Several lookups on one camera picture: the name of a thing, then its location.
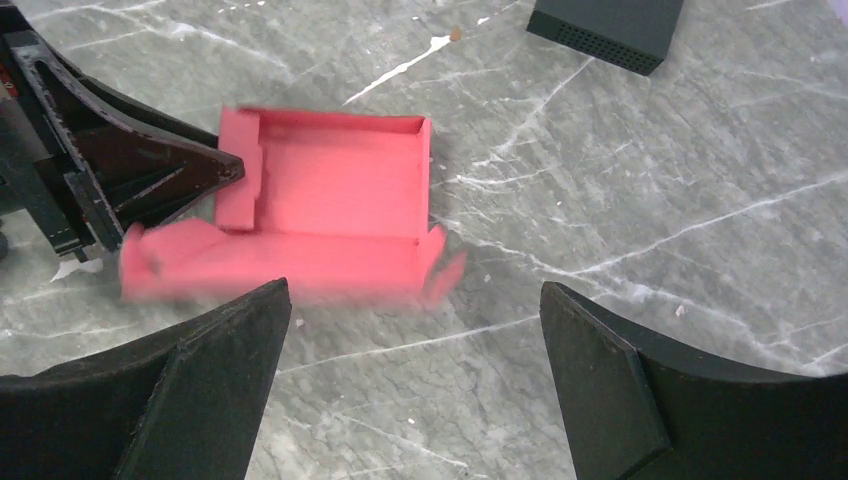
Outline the red paper box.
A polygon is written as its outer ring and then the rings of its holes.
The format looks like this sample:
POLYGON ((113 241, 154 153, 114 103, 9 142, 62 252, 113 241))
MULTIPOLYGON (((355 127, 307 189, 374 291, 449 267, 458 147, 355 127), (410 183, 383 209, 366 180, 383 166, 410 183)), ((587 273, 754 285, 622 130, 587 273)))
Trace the red paper box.
POLYGON ((283 278, 301 302, 439 304, 466 254, 444 255, 429 222, 431 120, 224 108, 218 147, 242 179, 214 218, 131 227, 120 252, 126 299, 239 295, 283 278))

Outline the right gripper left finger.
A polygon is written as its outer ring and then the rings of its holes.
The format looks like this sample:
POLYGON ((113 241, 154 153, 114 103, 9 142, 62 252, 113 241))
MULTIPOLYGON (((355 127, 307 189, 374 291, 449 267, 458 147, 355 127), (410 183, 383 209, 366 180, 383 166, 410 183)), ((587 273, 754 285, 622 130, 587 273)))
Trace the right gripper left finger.
POLYGON ((242 479, 291 317, 278 279, 198 317, 1 379, 5 479, 242 479))

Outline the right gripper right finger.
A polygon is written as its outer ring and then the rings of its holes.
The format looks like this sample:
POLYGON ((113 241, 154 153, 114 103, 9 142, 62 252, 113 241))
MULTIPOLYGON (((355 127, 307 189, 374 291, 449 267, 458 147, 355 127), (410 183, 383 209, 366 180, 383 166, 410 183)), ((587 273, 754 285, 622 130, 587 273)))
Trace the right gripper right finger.
POLYGON ((847 377, 694 348, 545 282, 540 318, 580 479, 843 479, 847 377))

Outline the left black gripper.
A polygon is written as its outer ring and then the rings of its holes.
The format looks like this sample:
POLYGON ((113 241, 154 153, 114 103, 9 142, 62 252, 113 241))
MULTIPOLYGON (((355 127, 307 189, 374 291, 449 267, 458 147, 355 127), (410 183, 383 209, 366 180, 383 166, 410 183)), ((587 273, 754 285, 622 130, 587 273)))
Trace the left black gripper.
POLYGON ((57 255, 116 251, 244 176, 213 134, 83 75, 1 3, 1 214, 27 211, 57 255))

